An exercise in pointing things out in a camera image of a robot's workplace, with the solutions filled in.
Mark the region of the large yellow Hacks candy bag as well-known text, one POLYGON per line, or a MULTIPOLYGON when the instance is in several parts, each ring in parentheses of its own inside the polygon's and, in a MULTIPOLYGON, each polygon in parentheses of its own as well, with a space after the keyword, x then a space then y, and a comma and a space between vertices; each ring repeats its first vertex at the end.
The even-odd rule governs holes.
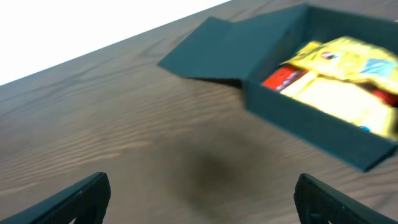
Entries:
POLYGON ((325 43, 311 41, 285 63, 343 82, 370 83, 397 94, 397 55, 353 37, 325 43))

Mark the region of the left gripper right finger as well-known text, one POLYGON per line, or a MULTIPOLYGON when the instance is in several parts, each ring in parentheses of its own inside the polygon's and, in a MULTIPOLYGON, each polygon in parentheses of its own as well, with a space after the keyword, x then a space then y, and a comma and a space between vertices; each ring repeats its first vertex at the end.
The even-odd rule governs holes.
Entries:
POLYGON ((294 202, 301 224, 397 224, 306 173, 298 178, 294 202))

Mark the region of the yellow snack bar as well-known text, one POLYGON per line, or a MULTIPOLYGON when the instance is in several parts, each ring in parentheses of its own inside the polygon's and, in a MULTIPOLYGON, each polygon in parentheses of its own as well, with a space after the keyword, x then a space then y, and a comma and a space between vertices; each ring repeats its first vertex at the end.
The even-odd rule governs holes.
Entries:
POLYGON ((373 134, 397 140, 397 108, 360 86, 308 72, 280 93, 373 134))

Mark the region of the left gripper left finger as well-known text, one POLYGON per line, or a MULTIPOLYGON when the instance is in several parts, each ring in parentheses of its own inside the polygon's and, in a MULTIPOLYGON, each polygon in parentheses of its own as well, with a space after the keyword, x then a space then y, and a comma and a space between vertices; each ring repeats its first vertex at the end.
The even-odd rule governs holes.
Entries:
POLYGON ((3 224, 102 224, 111 187, 106 173, 96 172, 51 197, 1 220, 3 224))

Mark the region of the red snack packet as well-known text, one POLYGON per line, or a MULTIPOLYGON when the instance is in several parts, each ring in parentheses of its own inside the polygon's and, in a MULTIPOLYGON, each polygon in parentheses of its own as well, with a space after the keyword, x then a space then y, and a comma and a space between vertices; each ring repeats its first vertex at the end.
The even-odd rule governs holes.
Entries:
MULTIPOLYGON (((293 65, 282 65, 273 74, 266 78, 261 85, 271 90, 282 91, 308 73, 308 70, 302 70, 293 65)), ((365 90, 370 91, 384 103, 391 106, 397 106, 397 95, 378 89, 370 84, 362 85, 362 87, 365 90)))

